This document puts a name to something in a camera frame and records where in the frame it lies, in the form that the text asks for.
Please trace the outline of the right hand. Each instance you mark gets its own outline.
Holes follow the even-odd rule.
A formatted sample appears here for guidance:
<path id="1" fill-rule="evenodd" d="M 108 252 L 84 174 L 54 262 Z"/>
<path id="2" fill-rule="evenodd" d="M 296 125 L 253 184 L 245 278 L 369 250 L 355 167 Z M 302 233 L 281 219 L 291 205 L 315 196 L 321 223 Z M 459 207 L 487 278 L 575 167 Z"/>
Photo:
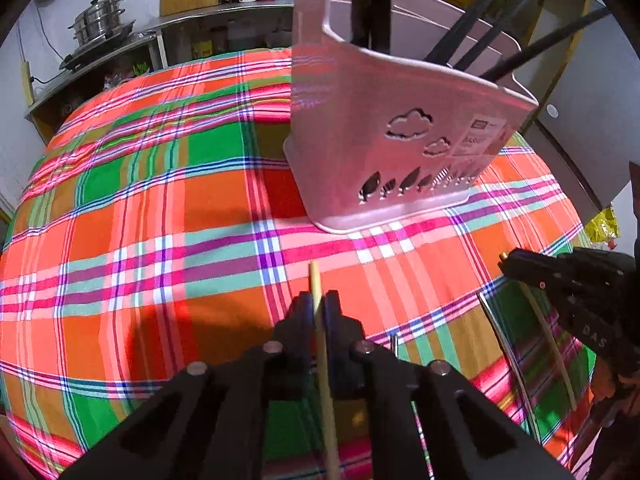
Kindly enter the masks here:
<path id="1" fill-rule="evenodd" d="M 639 414 L 639 374 L 634 376 L 617 376 L 618 381 L 623 386 L 631 386 L 631 396 L 625 400 L 622 411 L 630 416 L 634 417 Z M 596 359 L 596 365 L 594 366 L 590 389 L 593 394 L 593 399 L 596 401 L 603 401 L 604 399 L 612 398 L 616 385 L 614 382 L 614 375 L 612 370 L 608 366 L 608 363 L 600 356 Z"/>

